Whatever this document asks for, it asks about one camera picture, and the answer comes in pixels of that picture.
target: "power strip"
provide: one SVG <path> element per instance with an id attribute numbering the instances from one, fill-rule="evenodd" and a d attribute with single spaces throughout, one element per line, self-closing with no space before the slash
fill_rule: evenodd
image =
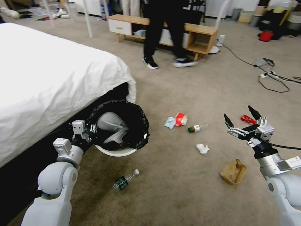
<path id="1" fill-rule="evenodd" d="M 279 76 L 276 75 L 276 73 L 274 71 L 269 71 L 269 73 L 262 73 L 260 75 L 260 78 L 266 78 L 266 77 L 274 77 L 274 78 L 279 78 Z"/>

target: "beige carpet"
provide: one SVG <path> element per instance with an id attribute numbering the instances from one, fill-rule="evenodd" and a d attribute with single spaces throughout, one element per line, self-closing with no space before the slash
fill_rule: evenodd
<path id="1" fill-rule="evenodd" d="M 137 104 L 150 122 L 149 143 L 136 153 L 114 158 L 91 148 L 83 157 L 71 199 L 70 225 L 278 225 L 278 211 L 253 150 L 226 133 L 223 113 L 242 128 L 247 124 L 240 116 L 250 115 L 250 104 L 276 128 L 272 141 L 301 146 L 301 86 L 288 83 L 291 92 L 285 94 L 268 91 L 257 81 L 260 70 L 237 60 L 225 48 L 184 69 L 173 68 L 172 53 L 159 49 L 154 59 L 160 68 L 149 70 L 141 62 L 141 43 L 123 39 L 116 43 L 106 22 L 90 19 L 94 38 L 88 38 L 83 16 L 77 17 L 75 24 L 59 19 L 56 28 L 45 21 L 15 21 L 119 56 L 137 81 Z M 249 62 L 256 57 L 270 58 L 278 74 L 300 76 L 301 38 L 283 37 L 266 43 L 257 40 L 257 33 L 246 24 L 221 23 L 225 44 L 239 57 Z M 283 89 L 270 79 L 263 82 Z M 164 127 L 167 117 L 178 112 L 188 115 L 188 125 L 172 130 Z M 188 126 L 198 123 L 208 123 L 209 128 L 187 132 Z M 210 147 L 206 155 L 196 149 L 199 143 Z M 300 154 L 280 151 L 284 158 Z M 247 165 L 248 172 L 241 184 L 231 186 L 219 172 L 235 158 Z M 140 175 L 133 184 L 124 191 L 112 190 L 116 178 L 136 168 Z M 23 214 L 9 225 L 20 225 Z"/>

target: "bed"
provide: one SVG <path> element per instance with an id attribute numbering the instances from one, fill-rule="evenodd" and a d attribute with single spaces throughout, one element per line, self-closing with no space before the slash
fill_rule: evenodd
<path id="1" fill-rule="evenodd" d="M 11 207 L 7 222 L 33 200 L 33 181 L 57 155 L 51 143 L 71 134 L 67 123 L 87 119 L 108 100 L 134 103 L 136 88 L 127 65 L 108 52 L 13 23 L 0 24 L 0 37 L 0 192 L 10 196 L 1 202 Z"/>

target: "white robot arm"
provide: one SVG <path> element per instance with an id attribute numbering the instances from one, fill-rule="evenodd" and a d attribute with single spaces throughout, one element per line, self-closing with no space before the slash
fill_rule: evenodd
<path id="1" fill-rule="evenodd" d="M 86 130 L 85 121 L 74 121 L 73 141 L 58 138 L 53 143 L 58 152 L 56 163 L 47 166 L 38 177 L 41 197 L 34 199 L 21 226 L 67 226 L 71 216 L 71 195 L 83 154 L 92 145 L 95 125 Z"/>
<path id="2" fill-rule="evenodd" d="M 224 114 L 228 133 L 246 140 L 248 146 L 255 151 L 254 157 L 260 164 L 260 172 L 267 181 L 269 193 L 274 197 L 280 212 L 281 226 L 301 226 L 301 211 L 294 207 L 301 207 L 301 178 L 290 171 L 301 168 L 301 159 L 296 156 L 282 159 L 278 151 L 273 148 L 269 140 L 274 128 L 267 123 L 266 117 L 261 117 L 258 111 L 249 106 L 257 124 L 244 129 L 235 128 L 231 120 Z"/>

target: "black trash bag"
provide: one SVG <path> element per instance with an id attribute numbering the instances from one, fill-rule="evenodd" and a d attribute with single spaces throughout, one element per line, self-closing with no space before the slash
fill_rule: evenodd
<path id="1" fill-rule="evenodd" d="M 94 108 L 88 118 L 88 123 L 96 125 L 100 116 L 106 112 L 117 114 L 127 124 L 129 130 L 122 138 L 122 143 L 118 144 L 112 141 L 104 144 L 103 142 L 114 132 L 97 128 L 97 137 L 94 139 L 95 145 L 99 145 L 108 151 L 114 151 L 122 147 L 141 149 L 148 143 L 148 137 L 150 136 L 148 132 L 149 123 L 140 106 L 125 100 L 111 100 Z"/>

